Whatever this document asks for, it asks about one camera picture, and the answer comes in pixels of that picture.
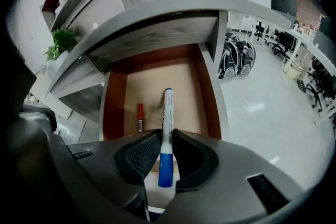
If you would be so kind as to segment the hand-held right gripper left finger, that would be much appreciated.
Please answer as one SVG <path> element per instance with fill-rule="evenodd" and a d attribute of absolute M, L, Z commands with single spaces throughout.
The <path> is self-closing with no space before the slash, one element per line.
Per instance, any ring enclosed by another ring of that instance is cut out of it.
<path fill-rule="evenodd" d="M 68 148 L 98 191 L 135 216 L 149 219 L 144 180 L 160 154 L 161 130 Z"/>

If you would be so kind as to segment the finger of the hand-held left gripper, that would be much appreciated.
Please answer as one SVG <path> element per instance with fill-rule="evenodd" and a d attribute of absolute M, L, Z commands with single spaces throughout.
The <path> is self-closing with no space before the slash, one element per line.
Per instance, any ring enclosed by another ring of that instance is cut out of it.
<path fill-rule="evenodd" d="M 57 129 L 56 115 L 49 109 L 24 109 L 19 113 L 20 128 L 25 133 L 53 133 Z"/>

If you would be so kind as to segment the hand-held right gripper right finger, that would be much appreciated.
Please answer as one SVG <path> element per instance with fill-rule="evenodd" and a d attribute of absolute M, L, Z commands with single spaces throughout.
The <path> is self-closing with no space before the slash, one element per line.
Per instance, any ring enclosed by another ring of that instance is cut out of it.
<path fill-rule="evenodd" d="M 299 197 L 302 188 L 246 147 L 174 130 L 180 179 L 163 223 L 254 223 Z"/>

